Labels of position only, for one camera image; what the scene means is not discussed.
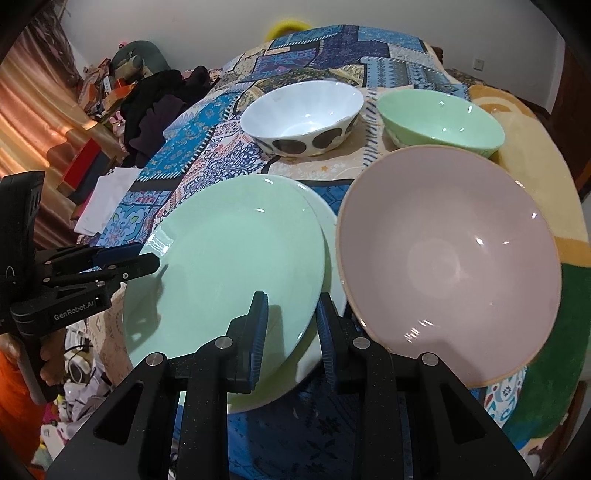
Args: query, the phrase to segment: silver bolt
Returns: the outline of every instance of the silver bolt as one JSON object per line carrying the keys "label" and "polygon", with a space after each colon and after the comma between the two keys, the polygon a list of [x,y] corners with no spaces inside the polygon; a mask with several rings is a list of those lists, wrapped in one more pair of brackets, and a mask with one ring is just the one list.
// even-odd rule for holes
{"label": "silver bolt", "polygon": [[421,357],[421,360],[425,365],[430,367],[434,367],[439,363],[439,357],[434,353],[424,353]]}
{"label": "silver bolt", "polygon": [[220,338],[216,339],[215,345],[220,350],[223,350],[225,348],[232,346],[233,343],[234,342],[232,341],[232,339],[230,337],[220,337]]}
{"label": "silver bolt", "polygon": [[357,337],[356,339],[353,340],[353,346],[355,348],[359,348],[361,350],[365,350],[366,348],[369,348],[370,345],[371,345],[371,342],[369,341],[369,339],[367,339],[365,337]]}
{"label": "silver bolt", "polygon": [[161,364],[162,360],[164,360],[164,357],[161,353],[151,353],[146,357],[146,363],[151,367]]}

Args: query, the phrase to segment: orange curtain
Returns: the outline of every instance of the orange curtain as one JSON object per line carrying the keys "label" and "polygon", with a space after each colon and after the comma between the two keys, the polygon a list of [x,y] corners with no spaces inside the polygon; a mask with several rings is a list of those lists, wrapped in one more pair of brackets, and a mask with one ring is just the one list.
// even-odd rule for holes
{"label": "orange curtain", "polygon": [[82,146],[93,138],[111,158],[121,155],[111,133],[78,106],[75,91],[66,85],[68,78],[32,25],[0,64],[0,177],[45,171],[35,224],[40,248],[76,242],[70,224],[75,205],[56,187]]}

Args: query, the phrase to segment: human hand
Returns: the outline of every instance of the human hand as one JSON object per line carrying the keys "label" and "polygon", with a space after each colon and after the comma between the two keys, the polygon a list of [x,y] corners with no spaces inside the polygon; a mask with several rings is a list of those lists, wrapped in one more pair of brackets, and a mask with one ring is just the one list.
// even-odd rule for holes
{"label": "human hand", "polygon": [[[41,340],[41,359],[45,365],[41,369],[41,379],[47,385],[57,385],[64,377],[64,338],[66,329],[53,332]],[[21,345],[9,334],[0,335],[0,352],[13,365],[18,364],[21,356]]]}

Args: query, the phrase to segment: white bowl with black spots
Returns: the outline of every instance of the white bowl with black spots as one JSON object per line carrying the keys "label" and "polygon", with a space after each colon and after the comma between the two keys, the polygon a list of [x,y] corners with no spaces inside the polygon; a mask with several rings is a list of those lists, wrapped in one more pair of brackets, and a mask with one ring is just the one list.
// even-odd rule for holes
{"label": "white bowl with black spots", "polygon": [[338,147],[353,130],[362,107],[363,94],[351,85],[311,80],[255,100],[240,125],[269,154],[309,157]]}

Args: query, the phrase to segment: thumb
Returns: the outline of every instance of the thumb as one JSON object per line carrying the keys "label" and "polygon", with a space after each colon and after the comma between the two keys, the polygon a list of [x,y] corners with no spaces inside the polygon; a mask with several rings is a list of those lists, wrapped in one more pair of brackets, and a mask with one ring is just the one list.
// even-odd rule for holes
{"label": "thumb", "polygon": [[10,333],[3,333],[0,335],[0,352],[10,363],[16,365],[21,356],[21,347]]}

